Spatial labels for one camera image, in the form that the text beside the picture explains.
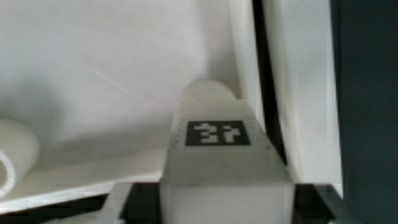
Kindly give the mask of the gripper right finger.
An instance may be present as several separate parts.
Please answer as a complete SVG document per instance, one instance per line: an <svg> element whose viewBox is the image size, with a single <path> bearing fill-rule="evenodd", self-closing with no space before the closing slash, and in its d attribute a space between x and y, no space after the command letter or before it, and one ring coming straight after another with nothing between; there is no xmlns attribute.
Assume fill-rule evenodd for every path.
<svg viewBox="0 0 398 224"><path fill-rule="evenodd" d="M362 224L330 184L294 186L292 224Z"/></svg>

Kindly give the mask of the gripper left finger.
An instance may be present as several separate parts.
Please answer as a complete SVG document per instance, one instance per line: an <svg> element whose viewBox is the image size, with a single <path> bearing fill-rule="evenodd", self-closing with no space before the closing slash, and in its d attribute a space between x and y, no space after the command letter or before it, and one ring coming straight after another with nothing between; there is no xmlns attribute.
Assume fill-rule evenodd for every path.
<svg viewBox="0 0 398 224"><path fill-rule="evenodd" d="M115 184L88 224L161 224L157 183Z"/></svg>

